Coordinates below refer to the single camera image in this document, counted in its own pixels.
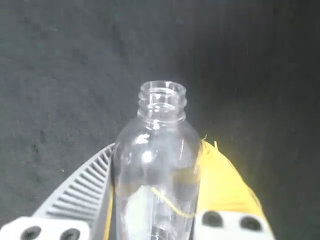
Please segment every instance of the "mounting hole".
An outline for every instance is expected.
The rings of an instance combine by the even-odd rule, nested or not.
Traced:
[[[216,211],[207,211],[202,217],[202,224],[208,227],[221,228],[223,221],[220,214]]]
[[[39,226],[31,226],[24,230],[21,235],[21,240],[33,240],[36,239],[41,232],[41,228]]]
[[[62,233],[60,240],[78,240],[79,237],[80,231],[75,228],[70,228]]]
[[[242,228],[249,229],[252,231],[262,230],[260,222],[251,216],[246,216],[242,218],[240,225]]]

